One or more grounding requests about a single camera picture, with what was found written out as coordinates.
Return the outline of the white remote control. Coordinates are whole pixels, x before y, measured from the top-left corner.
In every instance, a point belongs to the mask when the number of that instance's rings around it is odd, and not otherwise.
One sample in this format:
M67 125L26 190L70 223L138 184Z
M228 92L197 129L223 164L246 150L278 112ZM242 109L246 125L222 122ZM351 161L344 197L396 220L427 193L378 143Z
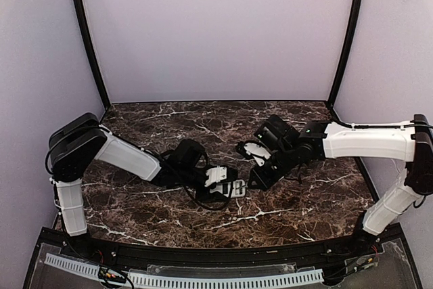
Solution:
M227 198L242 198L246 195L246 182L239 179L229 183L218 183L213 192Z

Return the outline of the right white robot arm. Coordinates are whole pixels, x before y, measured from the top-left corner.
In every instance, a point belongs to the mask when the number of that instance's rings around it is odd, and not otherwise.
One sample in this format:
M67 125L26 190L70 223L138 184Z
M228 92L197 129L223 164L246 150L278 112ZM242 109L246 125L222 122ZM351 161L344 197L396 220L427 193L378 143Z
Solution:
M432 194L432 126L426 117L389 125L310 121L301 131L271 115L239 153L256 161L248 185L268 190L290 171L312 160L388 158L405 163L395 184L361 218L361 231L380 235L416 200Z

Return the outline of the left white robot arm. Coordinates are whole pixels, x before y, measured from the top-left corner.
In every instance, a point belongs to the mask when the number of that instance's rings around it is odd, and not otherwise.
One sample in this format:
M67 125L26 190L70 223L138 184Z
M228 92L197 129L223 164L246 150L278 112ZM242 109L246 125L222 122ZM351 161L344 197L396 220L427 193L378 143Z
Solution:
M228 204L237 171L212 165L205 148L183 139L176 148L156 153L133 144L85 113L55 131L48 140L45 168L51 176L64 231L70 237L88 232L83 177L91 167L111 166L156 187L184 187L205 209L211 202Z

